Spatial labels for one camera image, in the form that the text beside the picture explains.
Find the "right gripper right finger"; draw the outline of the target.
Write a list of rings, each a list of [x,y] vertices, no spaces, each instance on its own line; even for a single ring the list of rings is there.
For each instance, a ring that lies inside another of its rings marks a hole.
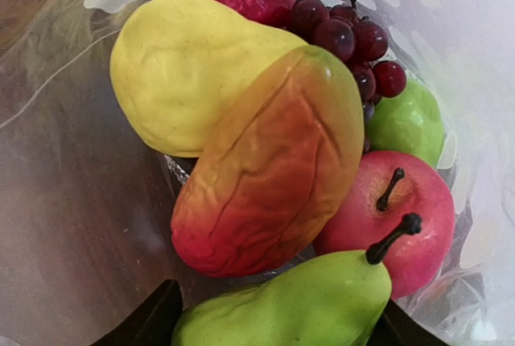
[[[372,334],[372,345],[432,345],[431,334],[390,300]]]

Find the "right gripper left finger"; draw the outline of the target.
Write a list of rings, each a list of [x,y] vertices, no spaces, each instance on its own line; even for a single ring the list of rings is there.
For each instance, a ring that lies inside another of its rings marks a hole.
[[[94,346],[167,346],[183,311],[176,280],[162,282],[131,314]]]

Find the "clear zip top bag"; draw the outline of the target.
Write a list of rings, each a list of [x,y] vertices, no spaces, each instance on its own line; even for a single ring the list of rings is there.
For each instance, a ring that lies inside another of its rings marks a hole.
[[[1,0],[1,337],[88,345],[164,279],[186,304],[233,290],[170,241],[176,167],[131,129],[109,82],[145,0]],[[340,0],[323,0],[337,3]],[[359,0],[439,102],[455,239],[401,307],[453,345],[514,342],[514,0]]]

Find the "pink fake peach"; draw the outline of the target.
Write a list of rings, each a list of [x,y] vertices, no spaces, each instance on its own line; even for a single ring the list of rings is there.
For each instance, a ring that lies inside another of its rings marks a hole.
[[[367,249],[407,213],[422,231],[400,237],[385,256],[394,300],[412,295],[438,273],[455,231],[454,201],[437,171],[421,159],[392,150],[365,154],[345,201],[313,242],[316,254]]]

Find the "red fake apple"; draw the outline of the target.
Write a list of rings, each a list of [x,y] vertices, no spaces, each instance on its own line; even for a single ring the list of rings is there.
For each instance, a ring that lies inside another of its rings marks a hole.
[[[221,118],[183,185],[171,218],[176,253],[213,278],[282,266],[335,215],[363,145],[347,67],[316,46],[286,53]]]

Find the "yellow fake lemon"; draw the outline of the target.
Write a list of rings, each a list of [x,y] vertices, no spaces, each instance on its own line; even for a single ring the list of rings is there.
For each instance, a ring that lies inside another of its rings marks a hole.
[[[138,136],[154,150],[193,158],[241,93],[304,45],[215,0],[150,0],[122,26],[109,74]]]

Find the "purple fake grapes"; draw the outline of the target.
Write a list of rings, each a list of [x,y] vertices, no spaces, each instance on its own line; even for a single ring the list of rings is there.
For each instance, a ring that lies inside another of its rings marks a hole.
[[[366,121],[382,98],[394,98],[406,89],[405,69],[397,61],[382,59],[389,48],[386,30],[359,13],[357,0],[334,6],[321,0],[296,0],[286,29],[329,51],[348,68]]]

